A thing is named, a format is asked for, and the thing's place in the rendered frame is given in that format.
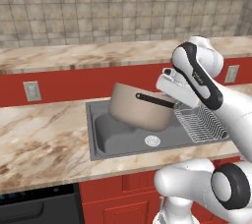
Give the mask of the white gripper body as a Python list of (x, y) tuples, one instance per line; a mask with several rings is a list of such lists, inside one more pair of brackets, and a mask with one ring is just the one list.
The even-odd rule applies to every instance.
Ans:
[(170, 75), (161, 74), (157, 79), (156, 88), (191, 108), (197, 107), (200, 102), (185, 78), (177, 72)]

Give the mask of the grey kitchen sink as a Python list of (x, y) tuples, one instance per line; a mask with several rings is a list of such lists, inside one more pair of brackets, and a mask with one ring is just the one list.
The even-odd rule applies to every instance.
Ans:
[(108, 100), (86, 105), (91, 161), (143, 154), (227, 140), (194, 143), (173, 113), (168, 127), (161, 132), (132, 128), (108, 114)]

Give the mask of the red drawer front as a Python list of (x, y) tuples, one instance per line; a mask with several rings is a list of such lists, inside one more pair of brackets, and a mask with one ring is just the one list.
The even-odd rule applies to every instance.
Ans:
[(136, 192), (148, 190), (154, 187), (155, 170), (141, 173), (134, 173), (122, 176), (122, 190), (124, 192)]

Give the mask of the red cupboard door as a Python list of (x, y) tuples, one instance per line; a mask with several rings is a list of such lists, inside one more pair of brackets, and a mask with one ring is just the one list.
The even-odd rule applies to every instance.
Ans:
[(159, 210), (155, 191), (83, 203), (85, 224), (153, 224)]

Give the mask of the black dishwasher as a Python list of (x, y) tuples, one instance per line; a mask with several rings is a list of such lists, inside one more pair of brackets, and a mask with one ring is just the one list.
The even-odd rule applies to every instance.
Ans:
[(0, 195), (0, 224), (85, 224), (79, 186)]

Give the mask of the grey wall outlet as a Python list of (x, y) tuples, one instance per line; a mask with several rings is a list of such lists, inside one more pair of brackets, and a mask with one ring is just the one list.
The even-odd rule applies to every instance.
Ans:
[(238, 65), (229, 66), (224, 81), (226, 83), (233, 83), (236, 80), (238, 69)]
[(40, 101), (41, 94), (39, 90), (38, 81), (23, 82), (27, 101)]

